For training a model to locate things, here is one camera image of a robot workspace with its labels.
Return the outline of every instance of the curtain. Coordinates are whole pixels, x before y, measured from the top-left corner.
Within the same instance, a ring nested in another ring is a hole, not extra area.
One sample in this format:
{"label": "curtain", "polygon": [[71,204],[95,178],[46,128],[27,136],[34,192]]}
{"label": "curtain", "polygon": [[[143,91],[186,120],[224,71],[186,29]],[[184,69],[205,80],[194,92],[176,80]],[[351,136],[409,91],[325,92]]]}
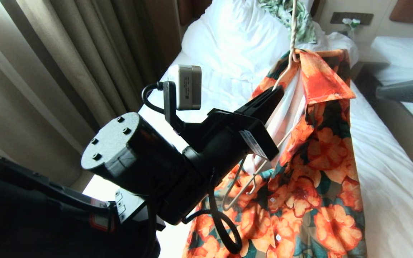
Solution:
{"label": "curtain", "polygon": [[0,155],[82,190],[80,159],[165,70],[140,1],[0,2]]}

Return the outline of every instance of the floral shirt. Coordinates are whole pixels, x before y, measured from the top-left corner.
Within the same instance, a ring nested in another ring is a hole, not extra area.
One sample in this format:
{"label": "floral shirt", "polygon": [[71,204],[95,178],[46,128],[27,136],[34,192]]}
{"label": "floral shirt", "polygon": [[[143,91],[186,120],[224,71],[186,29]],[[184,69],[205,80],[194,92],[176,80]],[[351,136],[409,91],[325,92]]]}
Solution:
{"label": "floral shirt", "polygon": [[[197,217],[185,257],[367,256],[360,184],[350,135],[350,66],[345,50],[297,51],[300,63],[282,78],[286,88],[301,70],[305,113],[291,132],[274,169],[256,177],[253,194],[242,194],[225,214],[237,226],[243,248],[232,255],[223,245],[210,215]],[[252,97],[272,87],[288,65],[285,54]],[[250,179],[238,165],[215,189],[218,204],[232,184],[229,199]],[[205,198],[199,209],[208,209]]]}

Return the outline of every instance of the white hanger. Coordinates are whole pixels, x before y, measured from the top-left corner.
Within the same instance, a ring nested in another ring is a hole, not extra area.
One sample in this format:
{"label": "white hanger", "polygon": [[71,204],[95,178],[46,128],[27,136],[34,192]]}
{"label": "white hanger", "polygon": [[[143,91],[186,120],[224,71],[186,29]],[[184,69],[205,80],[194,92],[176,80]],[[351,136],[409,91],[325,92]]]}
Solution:
{"label": "white hanger", "polygon": [[[295,55],[295,36],[297,33],[297,0],[293,0],[293,9],[292,9],[292,20],[291,20],[291,40],[290,40],[290,55],[288,58],[288,67],[285,69],[285,71],[278,77],[278,80],[274,84],[273,90],[275,90],[278,87],[278,84],[280,83],[280,80],[287,74],[289,70],[291,70],[293,63],[294,62],[299,62],[300,60],[297,59]],[[292,128],[289,130],[289,132],[281,139],[281,141],[277,144],[277,148],[280,148],[280,146],[285,142],[285,140],[288,138],[288,136],[291,134],[291,132],[294,130],[295,126],[297,125],[298,120],[294,119],[294,124]],[[225,200],[228,198],[229,193],[231,192],[231,189],[234,187],[236,181],[238,180],[239,174],[243,168],[243,163],[245,163],[246,157],[241,161],[239,168],[237,170],[236,175],[234,176],[234,180],[232,181],[231,186],[228,188],[226,195],[222,201],[222,207],[223,211],[228,211],[238,200],[238,198],[243,194],[243,192],[246,190],[246,188],[249,186],[250,183],[253,183],[253,188],[251,189],[250,192],[247,192],[246,194],[251,195],[254,193],[256,190],[256,176],[261,173],[262,168],[267,164],[267,160],[264,160],[264,162],[259,166],[259,168],[256,170],[255,173],[253,173],[252,178],[248,180],[248,182],[242,186],[242,189],[240,192],[235,196],[235,198],[231,201],[231,203],[226,206]]]}

